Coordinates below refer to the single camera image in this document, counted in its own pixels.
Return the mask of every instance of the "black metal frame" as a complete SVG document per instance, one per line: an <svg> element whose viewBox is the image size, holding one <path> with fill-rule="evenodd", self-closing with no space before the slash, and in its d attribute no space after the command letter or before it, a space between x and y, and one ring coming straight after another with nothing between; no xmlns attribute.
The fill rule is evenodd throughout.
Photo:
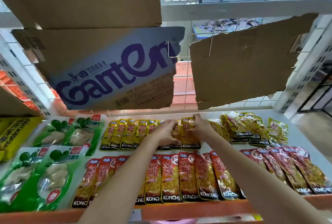
<svg viewBox="0 0 332 224"><path fill-rule="evenodd" d="M332 97L327 101L326 104L321 109L314 109L315 105L326 95L327 92L330 91L332 88L332 83L325 83L329 77L332 76L332 68L327 73L327 75L320 81L320 83L317 85L317 87L311 92L311 94L307 97L307 99L301 104L301 106L298 108L298 113L308 113L312 111L322 111L326 113L328 116L332 117L330 113L328 113L324 108L326 105L328 105L332 101ZM324 91L324 93L317 99L317 101L310 107L310 109L303 109L303 107L309 102L309 100L317 93L318 90L320 90L323 87L328 86L328 88Z"/></svg>

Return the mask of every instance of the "shelf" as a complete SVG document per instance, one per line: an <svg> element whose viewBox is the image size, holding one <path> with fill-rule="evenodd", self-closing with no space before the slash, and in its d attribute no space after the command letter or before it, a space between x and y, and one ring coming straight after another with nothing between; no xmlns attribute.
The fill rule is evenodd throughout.
<svg viewBox="0 0 332 224"><path fill-rule="evenodd" d="M332 194L304 197L319 210L332 209ZM257 213L247 200L208 201L177 204L135 206L141 209L142 221L179 220L202 217L222 217ZM85 209L53 212L20 212L0 214L0 224L67 224L76 223Z"/></svg>

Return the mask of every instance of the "cardboard sheet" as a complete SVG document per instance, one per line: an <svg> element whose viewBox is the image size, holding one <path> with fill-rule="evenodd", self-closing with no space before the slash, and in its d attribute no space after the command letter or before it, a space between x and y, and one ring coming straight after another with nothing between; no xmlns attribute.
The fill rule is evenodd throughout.
<svg viewBox="0 0 332 224"><path fill-rule="evenodd" d="M0 116L39 116L39 113L25 106L22 101L0 88Z"/></svg>
<svg viewBox="0 0 332 224"><path fill-rule="evenodd" d="M298 56L290 51L317 16L294 16L191 44L198 109L283 91Z"/></svg>
<svg viewBox="0 0 332 224"><path fill-rule="evenodd" d="M75 110L169 107L184 32L184 27L12 31L44 60L36 67Z"/></svg>

